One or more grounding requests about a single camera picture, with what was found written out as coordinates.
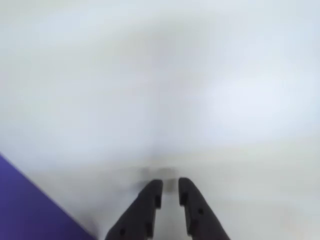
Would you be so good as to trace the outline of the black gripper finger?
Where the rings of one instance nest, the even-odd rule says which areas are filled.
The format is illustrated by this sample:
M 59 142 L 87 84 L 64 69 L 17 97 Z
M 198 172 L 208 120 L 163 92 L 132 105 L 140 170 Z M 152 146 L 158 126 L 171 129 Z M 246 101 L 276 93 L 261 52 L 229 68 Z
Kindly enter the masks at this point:
M 178 179 L 179 204 L 184 207 L 186 231 L 193 240 L 230 240 L 197 186 L 187 177 Z
M 106 240 L 149 240 L 154 237 L 156 210 L 161 208 L 163 181 L 151 180 L 106 234 Z

